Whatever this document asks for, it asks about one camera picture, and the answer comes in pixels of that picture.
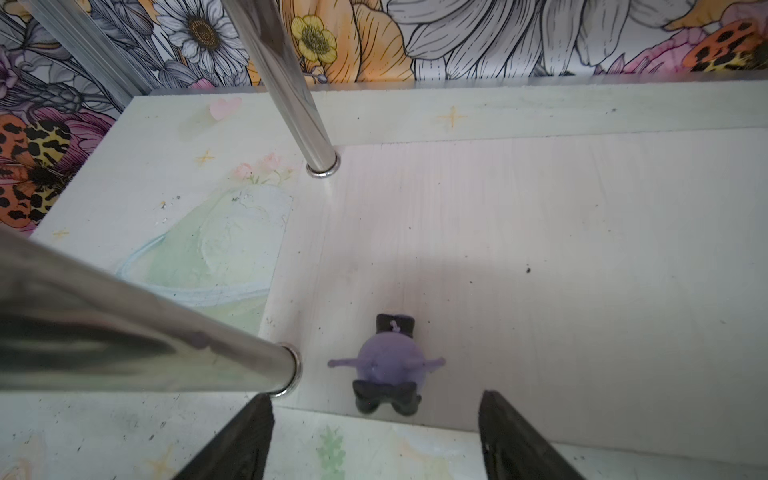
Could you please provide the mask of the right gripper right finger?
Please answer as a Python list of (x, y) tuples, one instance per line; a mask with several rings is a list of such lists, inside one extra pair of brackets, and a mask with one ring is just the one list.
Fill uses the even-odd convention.
[(483, 392), (478, 427), (489, 479), (584, 479), (498, 391)]

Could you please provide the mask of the purple round toy figure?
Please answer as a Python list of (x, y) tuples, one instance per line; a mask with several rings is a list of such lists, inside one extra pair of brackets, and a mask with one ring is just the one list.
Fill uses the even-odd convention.
[(414, 340), (414, 331), (413, 317), (381, 313), (376, 317), (375, 334), (356, 357), (328, 361), (330, 368), (356, 370), (352, 389), (359, 413), (371, 415), (383, 404), (404, 417), (418, 412), (427, 375), (444, 367), (446, 360), (426, 358)]

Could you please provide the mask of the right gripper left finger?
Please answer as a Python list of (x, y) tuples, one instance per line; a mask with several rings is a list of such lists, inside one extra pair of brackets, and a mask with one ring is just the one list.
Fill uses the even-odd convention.
[(274, 426), (271, 397), (256, 395), (173, 480), (261, 480)]

